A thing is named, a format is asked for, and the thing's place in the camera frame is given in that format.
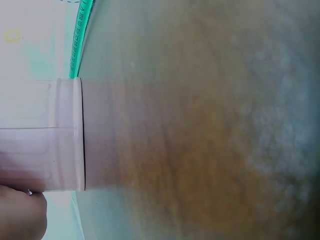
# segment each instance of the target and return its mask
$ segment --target blurry surface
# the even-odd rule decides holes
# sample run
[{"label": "blurry surface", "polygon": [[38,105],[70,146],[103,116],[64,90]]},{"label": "blurry surface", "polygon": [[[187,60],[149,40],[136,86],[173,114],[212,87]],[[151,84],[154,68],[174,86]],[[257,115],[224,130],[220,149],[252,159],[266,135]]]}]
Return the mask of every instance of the blurry surface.
[{"label": "blurry surface", "polygon": [[87,239],[317,239],[319,12],[101,1],[79,73]]}]

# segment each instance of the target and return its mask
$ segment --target finger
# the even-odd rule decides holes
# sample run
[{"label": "finger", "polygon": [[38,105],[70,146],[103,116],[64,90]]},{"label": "finger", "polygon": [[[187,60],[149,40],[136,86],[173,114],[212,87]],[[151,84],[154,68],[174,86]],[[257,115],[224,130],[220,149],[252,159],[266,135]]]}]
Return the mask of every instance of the finger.
[{"label": "finger", "polygon": [[47,200],[42,193],[33,192],[30,197],[35,203],[47,209]]}]

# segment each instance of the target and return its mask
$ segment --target green tape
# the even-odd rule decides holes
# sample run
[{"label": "green tape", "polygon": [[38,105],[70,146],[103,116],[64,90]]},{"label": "green tape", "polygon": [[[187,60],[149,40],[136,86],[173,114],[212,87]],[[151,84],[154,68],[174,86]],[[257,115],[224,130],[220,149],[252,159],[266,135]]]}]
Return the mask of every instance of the green tape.
[{"label": "green tape", "polygon": [[70,58],[70,73],[69,78],[78,77],[81,61],[81,50],[83,47],[87,24],[90,17],[91,9],[95,0],[81,0],[78,13],[76,15],[75,28],[73,34],[71,58]]}]

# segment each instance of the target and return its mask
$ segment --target white cup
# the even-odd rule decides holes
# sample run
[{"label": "white cup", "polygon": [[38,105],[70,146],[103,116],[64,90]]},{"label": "white cup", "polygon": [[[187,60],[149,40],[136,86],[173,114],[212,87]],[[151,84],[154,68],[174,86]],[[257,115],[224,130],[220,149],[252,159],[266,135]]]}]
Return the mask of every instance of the white cup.
[{"label": "white cup", "polygon": [[0,185],[85,189],[80,78],[0,81]]}]

